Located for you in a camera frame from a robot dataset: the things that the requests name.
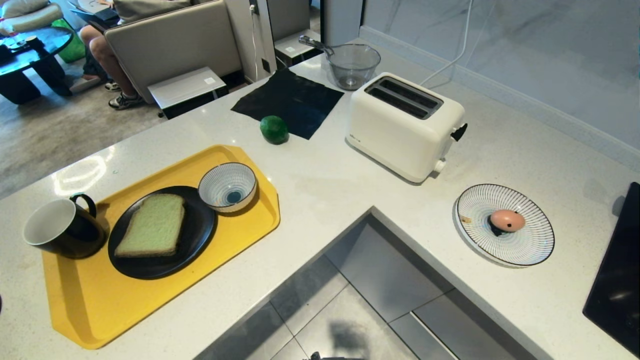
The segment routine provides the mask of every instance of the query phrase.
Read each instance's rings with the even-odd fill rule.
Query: beige sofa
[[[0,0],[0,7],[2,7],[5,2],[7,2],[7,0]],[[8,35],[6,28],[9,25],[12,25],[15,31],[24,33],[26,31],[49,26],[52,22],[58,19],[62,19],[62,10],[60,10],[60,6],[56,3],[49,3],[42,9],[36,10],[32,13],[5,19],[1,23],[0,33],[4,36]]]
[[[218,76],[242,69],[224,0],[118,26],[104,35],[149,104],[154,103],[149,85],[202,67]]]

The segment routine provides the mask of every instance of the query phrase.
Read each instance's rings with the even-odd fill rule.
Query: marble wall
[[[468,0],[367,0],[364,25],[451,60]],[[475,0],[458,65],[640,149],[636,0]]]

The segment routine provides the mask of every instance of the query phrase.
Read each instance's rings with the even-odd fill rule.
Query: toaster lever
[[[451,133],[451,137],[453,138],[453,140],[456,140],[458,142],[458,141],[460,141],[460,138],[462,138],[462,135],[465,134],[465,131],[467,131],[467,124],[466,123],[464,125],[460,126],[453,133]]]

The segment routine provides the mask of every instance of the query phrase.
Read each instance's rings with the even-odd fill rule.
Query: green ball
[[[260,120],[260,131],[268,142],[275,145],[284,143],[289,139],[287,124],[275,115],[270,115]]]

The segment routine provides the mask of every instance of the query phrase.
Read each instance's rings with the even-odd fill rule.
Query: mug handle
[[[83,198],[84,201],[86,201],[86,204],[89,205],[89,214],[91,214],[91,216],[93,216],[95,218],[96,215],[98,215],[98,211],[97,211],[97,208],[95,207],[95,202],[93,202],[93,200],[89,197],[89,195],[87,195],[85,193],[77,193],[77,194],[74,194],[73,196],[71,196],[69,198],[69,200],[71,200],[74,203],[76,203],[76,200],[79,197]]]

